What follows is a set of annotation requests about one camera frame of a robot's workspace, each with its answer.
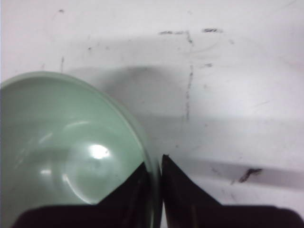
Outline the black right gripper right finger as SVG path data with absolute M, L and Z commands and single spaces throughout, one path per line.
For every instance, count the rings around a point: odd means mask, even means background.
M 290 209 L 266 205 L 223 205 L 163 155 L 161 192 L 170 228 L 302 228 Z

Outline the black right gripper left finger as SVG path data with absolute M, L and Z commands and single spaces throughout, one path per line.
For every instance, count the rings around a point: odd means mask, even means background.
M 94 205 L 44 206 L 23 212 L 14 228 L 148 228 L 150 180 L 141 163 L 129 178 Z

